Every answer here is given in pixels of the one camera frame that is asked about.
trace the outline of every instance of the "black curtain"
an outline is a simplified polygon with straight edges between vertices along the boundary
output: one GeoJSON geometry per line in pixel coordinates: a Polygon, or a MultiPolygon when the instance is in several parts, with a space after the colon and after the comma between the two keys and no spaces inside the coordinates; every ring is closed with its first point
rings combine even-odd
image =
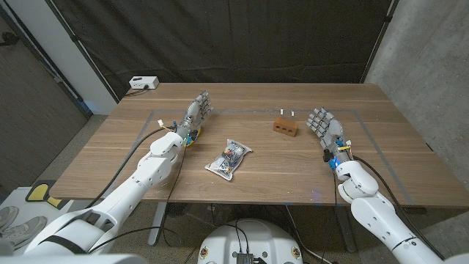
{"type": "Polygon", "coordinates": [[[358,83],[391,0],[55,0],[119,98],[160,82],[358,83]]]}

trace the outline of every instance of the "clear plastic package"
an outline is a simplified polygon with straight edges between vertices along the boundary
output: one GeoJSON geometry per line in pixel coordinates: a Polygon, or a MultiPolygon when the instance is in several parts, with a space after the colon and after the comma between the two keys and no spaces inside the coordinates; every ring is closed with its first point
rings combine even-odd
{"type": "Polygon", "coordinates": [[[233,172],[241,164],[243,156],[251,152],[252,149],[248,146],[228,139],[228,146],[225,150],[213,161],[207,164],[205,169],[220,175],[225,180],[232,180],[233,172]]]}

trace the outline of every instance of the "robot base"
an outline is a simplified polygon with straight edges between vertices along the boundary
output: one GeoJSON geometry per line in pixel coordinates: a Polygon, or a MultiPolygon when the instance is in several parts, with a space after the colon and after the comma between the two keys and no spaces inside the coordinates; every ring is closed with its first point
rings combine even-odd
{"type": "Polygon", "coordinates": [[[241,219],[224,225],[213,231],[200,246],[198,264],[237,263],[237,256],[245,257],[243,263],[287,263],[303,264],[299,246],[292,236],[280,227],[259,219],[241,219]]]}

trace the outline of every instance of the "wooden table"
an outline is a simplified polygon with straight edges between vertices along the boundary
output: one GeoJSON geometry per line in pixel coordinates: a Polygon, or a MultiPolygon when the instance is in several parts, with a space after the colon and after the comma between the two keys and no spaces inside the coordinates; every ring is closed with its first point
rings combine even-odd
{"type": "MultiPolygon", "coordinates": [[[[51,195],[96,197],[136,140],[158,128],[159,119],[167,125],[180,122],[203,90],[210,93],[215,111],[185,153],[170,202],[333,205],[332,171],[322,161],[319,139],[306,127],[312,109],[324,106],[341,121],[354,155],[383,175],[403,205],[469,206],[469,193],[373,84],[160,84],[156,90],[119,103],[53,186],[51,195]],[[280,109],[285,118],[299,123],[296,137],[273,131],[280,109]],[[204,169],[223,151],[227,139],[253,149],[231,182],[204,169]]],[[[131,175],[151,142],[164,134],[157,133],[141,145],[118,183],[131,175]]],[[[145,199],[168,199],[181,160],[145,199]]],[[[381,183],[380,191],[388,196],[381,183]]],[[[339,204],[346,203],[337,197],[339,204]]]]}

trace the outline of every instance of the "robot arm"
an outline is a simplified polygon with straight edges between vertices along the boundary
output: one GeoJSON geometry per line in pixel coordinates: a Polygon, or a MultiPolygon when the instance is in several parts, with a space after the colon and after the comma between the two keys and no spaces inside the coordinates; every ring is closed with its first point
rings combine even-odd
{"type": "MultiPolygon", "coordinates": [[[[28,245],[27,255],[68,255],[86,253],[115,237],[125,219],[148,190],[165,180],[177,160],[177,151],[188,140],[195,140],[202,121],[212,111],[207,92],[189,106],[176,133],[168,132],[154,141],[150,151],[139,161],[136,171],[100,204],[66,213],[50,223],[28,245]]],[[[112,242],[93,251],[106,253],[112,242]]]]}
{"type": "Polygon", "coordinates": [[[400,263],[443,263],[396,215],[392,203],[378,191],[377,181],[352,160],[341,123],[324,108],[315,109],[306,125],[320,138],[324,161],[343,183],[340,196],[352,205],[353,217],[380,239],[400,263]]]}

